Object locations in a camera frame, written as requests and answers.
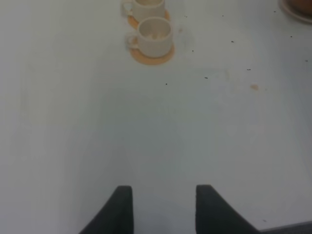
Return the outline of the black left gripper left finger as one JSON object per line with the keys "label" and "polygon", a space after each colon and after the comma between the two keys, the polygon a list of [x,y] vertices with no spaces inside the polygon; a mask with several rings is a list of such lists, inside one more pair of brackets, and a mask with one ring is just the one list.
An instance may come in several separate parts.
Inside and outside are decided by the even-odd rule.
{"label": "black left gripper left finger", "polygon": [[131,186],[118,186],[82,234],[133,234],[134,212]]}

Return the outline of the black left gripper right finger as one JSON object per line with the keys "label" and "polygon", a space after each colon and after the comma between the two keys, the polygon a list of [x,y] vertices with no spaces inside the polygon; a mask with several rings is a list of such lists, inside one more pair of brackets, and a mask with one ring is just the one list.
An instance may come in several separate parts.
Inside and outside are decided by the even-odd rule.
{"label": "black left gripper right finger", "polygon": [[195,231],[197,234],[260,233],[211,185],[197,185],[196,187]]}

